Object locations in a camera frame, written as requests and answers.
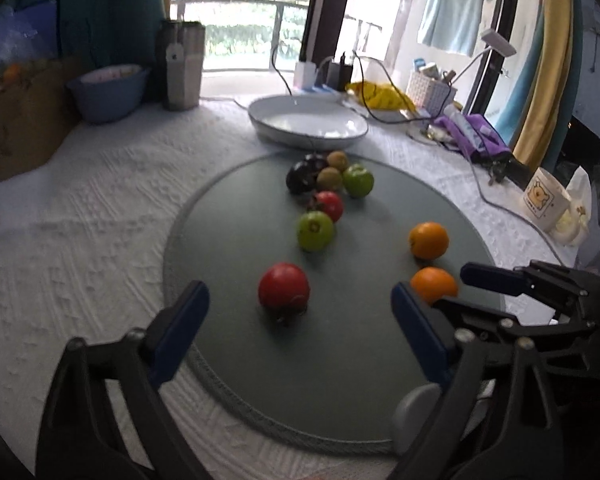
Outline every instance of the blue plastic bowl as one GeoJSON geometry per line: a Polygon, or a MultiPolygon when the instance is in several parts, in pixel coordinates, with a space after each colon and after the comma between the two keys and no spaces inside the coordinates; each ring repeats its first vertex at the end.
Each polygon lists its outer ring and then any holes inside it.
{"type": "Polygon", "coordinates": [[[149,72],[140,65],[107,66],[77,77],[66,86],[85,121],[110,123],[138,108],[149,72]]]}

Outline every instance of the white woven basket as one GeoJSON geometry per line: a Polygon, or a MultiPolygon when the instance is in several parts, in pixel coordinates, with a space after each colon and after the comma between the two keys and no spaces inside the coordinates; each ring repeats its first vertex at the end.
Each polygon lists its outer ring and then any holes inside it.
{"type": "Polygon", "coordinates": [[[449,86],[442,81],[436,81],[420,72],[411,72],[406,94],[416,106],[426,108],[433,117],[442,113],[445,106],[454,101],[457,91],[452,88],[449,92],[449,86]]]}

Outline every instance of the round gray placemat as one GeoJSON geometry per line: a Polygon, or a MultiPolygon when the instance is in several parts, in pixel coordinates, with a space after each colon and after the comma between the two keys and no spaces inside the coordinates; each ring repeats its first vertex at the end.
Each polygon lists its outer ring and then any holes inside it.
{"type": "Polygon", "coordinates": [[[187,356],[204,387],[229,411],[273,438],[319,452],[390,452],[390,417],[426,382],[390,308],[390,291],[419,269],[410,229],[438,221],[451,244],[435,264],[459,297],[502,308],[496,294],[461,285],[467,261],[492,264],[473,225],[439,192],[378,162],[371,195],[344,196],[336,237],[320,253],[296,243],[307,197],[289,195],[285,175],[301,153],[266,156],[209,183],[179,213],[164,254],[165,304],[190,280],[211,293],[208,316],[187,356]],[[305,316],[285,328],[258,304],[263,273],[291,262],[307,273],[305,316]]]}

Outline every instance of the dark purple fruit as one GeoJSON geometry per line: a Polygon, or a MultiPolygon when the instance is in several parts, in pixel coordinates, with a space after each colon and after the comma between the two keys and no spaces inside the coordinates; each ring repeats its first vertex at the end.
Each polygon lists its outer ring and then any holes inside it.
{"type": "Polygon", "coordinates": [[[305,160],[296,162],[286,174],[286,187],[291,194],[300,195],[315,189],[315,176],[305,160]]]}
{"type": "Polygon", "coordinates": [[[314,173],[315,176],[318,176],[318,173],[320,173],[324,168],[329,167],[327,158],[320,153],[309,153],[304,156],[304,161],[309,165],[312,173],[314,173]]]}

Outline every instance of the textured tablecloth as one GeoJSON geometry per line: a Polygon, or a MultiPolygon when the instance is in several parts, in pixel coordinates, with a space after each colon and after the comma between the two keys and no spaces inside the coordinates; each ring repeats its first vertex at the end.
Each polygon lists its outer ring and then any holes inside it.
{"type": "MultiPolygon", "coordinates": [[[[247,113],[205,102],[158,105],[104,126],[78,126],[48,164],[0,183],[0,433],[31,470],[46,392],[72,336],[89,342],[145,327],[162,307],[162,252],[179,208],[208,179],[267,152],[247,113]]],[[[448,196],[477,227],[496,264],[555,261],[533,229],[481,201],[468,163],[377,126],[351,150],[414,174],[448,196]]],[[[487,186],[514,207],[515,186],[487,186]]],[[[567,263],[574,251],[562,249],[567,263]]],[[[552,311],[507,298],[522,323],[552,311]]],[[[283,446],[230,416],[186,367],[160,390],[191,447],[216,478],[384,478],[391,458],[323,457],[283,446]]],[[[116,416],[132,456],[145,461],[122,396],[116,416]]]]}

